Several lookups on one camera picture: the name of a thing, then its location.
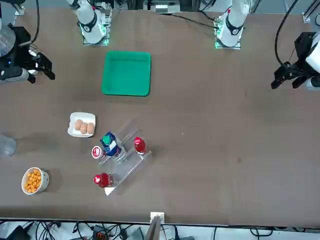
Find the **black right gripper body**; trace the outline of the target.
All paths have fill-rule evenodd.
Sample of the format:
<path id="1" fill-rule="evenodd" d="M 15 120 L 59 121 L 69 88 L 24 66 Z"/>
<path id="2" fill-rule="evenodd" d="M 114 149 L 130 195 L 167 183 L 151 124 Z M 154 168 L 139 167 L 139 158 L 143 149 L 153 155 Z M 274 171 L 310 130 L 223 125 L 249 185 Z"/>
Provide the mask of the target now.
<path id="1" fill-rule="evenodd" d="M 29 32 L 22 26 L 13 26 L 12 30 L 15 33 L 13 59 L 33 60 L 34 56 L 29 52 L 29 45 L 20 46 L 20 44 L 23 44 L 31 40 L 31 35 L 29 34 Z"/>

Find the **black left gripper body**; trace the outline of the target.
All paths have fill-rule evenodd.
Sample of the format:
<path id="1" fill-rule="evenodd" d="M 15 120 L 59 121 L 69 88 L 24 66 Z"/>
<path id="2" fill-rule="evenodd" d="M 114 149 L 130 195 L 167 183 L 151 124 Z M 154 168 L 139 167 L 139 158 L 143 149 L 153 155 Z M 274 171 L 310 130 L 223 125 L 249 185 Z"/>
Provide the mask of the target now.
<path id="1" fill-rule="evenodd" d="M 318 44 L 316 32 L 302 32 L 300 36 L 294 41 L 296 54 L 299 61 L 305 59 L 311 54 L 315 46 Z"/>

